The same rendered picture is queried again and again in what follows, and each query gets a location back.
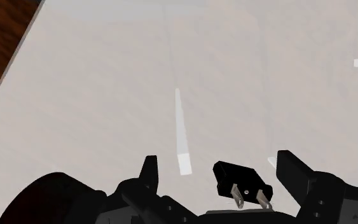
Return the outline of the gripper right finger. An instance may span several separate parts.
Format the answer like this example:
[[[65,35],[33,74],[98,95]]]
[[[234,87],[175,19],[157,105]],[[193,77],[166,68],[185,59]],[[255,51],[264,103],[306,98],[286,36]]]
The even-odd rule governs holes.
[[[277,152],[276,177],[300,205],[297,224],[358,224],[358,187],[315,171],[289,150]]]

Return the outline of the dark round object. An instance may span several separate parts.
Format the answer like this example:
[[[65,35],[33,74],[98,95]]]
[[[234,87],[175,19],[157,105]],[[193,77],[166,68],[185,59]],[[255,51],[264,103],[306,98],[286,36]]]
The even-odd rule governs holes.
[[[8,205],[0,224],[95,224],[107,195],[63,172],[46,174]]]

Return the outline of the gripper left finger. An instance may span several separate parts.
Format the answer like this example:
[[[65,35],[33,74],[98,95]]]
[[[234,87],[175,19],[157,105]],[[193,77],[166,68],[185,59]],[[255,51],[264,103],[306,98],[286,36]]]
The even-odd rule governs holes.
[[[159,196],[158,160],[148,155],[137,178],[122,181],[96,224],[195,224],[197,215],[169,196]]]

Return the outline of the black two-prong plug adapter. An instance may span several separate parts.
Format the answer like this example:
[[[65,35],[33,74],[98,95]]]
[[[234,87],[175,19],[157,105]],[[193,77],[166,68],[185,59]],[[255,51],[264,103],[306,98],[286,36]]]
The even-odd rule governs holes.
[[[217,194],[233,199],[239,209],[244,208],[245,202],[259,204],[263,209],[272,208],[273,188],[253,168],[218,161],[212,170]]]

